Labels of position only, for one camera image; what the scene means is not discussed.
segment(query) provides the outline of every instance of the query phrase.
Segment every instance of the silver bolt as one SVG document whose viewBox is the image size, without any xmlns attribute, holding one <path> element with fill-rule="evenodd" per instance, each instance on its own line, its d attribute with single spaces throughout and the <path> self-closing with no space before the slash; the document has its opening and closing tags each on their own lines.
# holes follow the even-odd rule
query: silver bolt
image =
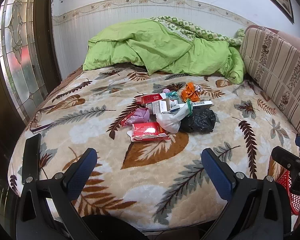
<svg viewBox="0 0 300 240">
<path fill-rule="evenodd" d="M 26 179 L 26 183 L 30 183 L 32 180 L 33 180 L 32 177 L 28 177 L 28 178 Z"/>
<path fill-rule="evenodd" d="M 63 176 L 63 173 L 62 173 L 62 172 L 58 172 L 58 173 L 56 173 L 56 174 L 54 175 L 54 178 L 55 178 L 55 179 L 61 179 L 62 176 Z"/>
<path fill-rule="evenodd" d="M 272 176 L 266 176 L 266 179 L 267 179 L 267 181 L 269 181 L 269 182 L 272 182 L 273 181 L 273 178 L 272 178 Z"/>
<path fill-rule="evenodd" d="M 237 172 L 235 175 L 238 179 L 243 179 L 244 178 L 244 174 L 242 172 Z"/>
</svg>

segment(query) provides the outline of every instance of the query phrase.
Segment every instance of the orange wrapper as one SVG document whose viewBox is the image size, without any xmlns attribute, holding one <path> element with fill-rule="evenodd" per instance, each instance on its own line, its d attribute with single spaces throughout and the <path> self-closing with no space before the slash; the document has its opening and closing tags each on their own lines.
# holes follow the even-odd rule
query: orange wrapper
<svg viewBox="0 0 300 240">
<path fill-rule="evenodd" d="M 185 89 L 181 92 L 181 98 L 184 102 L 189 98 L 192 102 L 200 101 L 199 92 L 195 91 L 194 84 L 189 82 L 186 84 Z"/>
</svg>

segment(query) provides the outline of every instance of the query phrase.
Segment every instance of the green blanket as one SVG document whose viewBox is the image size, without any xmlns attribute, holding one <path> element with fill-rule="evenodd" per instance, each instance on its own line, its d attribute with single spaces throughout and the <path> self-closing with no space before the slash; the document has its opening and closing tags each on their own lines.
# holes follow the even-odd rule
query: green blanket
<svg viewBox="0 0 300 240">
<path fill-rule="evenodd" d="M 149 75 L 157 70 L 194 76 L 219 72 L 239 84 L 245 68 L 234 46 L 242 44 L 243 29 L 237 35 L 225 37 L 171 17 L 118 23 L 89 40 L 83 70 L 131 62 L 146 66 Z"/>
</svg>

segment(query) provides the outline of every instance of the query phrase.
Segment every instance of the floral wallpaper border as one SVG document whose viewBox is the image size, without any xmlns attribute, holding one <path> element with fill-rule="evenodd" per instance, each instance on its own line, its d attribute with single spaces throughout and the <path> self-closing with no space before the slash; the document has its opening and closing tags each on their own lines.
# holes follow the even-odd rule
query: floral wallpaper border
<svg viewBox="0 0 300 240">
<path fill-rule="evenodd" d="M 60 16 L 53 17 L 53 25 L 60 25 L 62 23 L 74 20 L 84 15 L 92 14 L 95 12 L 100 12 L 109 9 L 117 9 L 121 7 L 131 7 L 131 6 L 168 6 L 168 7 L 176 7 L 176 8 L 187 8 L 191 10 L 202 11 L 210 14 L 214 14 L 217 16 L 221 16 L 226 19 L 230 19 L 239 24 L 243 24 L 245 26 L 253 25 L 254 23 L 243 18 L 233 12 L 222 9 L 220 7 L 198 2 L 194 0 L 105 0 L 96 3 L 92 3 L 89 5 L 85 5 L 83 7 L 74 9 Z"/>
</svg>

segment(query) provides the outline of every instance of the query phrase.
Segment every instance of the purple plastic bag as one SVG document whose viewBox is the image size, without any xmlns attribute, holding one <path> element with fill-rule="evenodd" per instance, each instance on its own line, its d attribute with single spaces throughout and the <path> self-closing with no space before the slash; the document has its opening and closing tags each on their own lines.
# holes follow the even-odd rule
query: purple plastic bag
<svg viewBox="0 0 300 240">
<path fill-rule="evenodd" d="M 124 125 L 132 125 L 133 123 L 149 122 L 150 112 L 148 108 L 138 108 L 132 116 L 130 116 Z"/>
</svg>

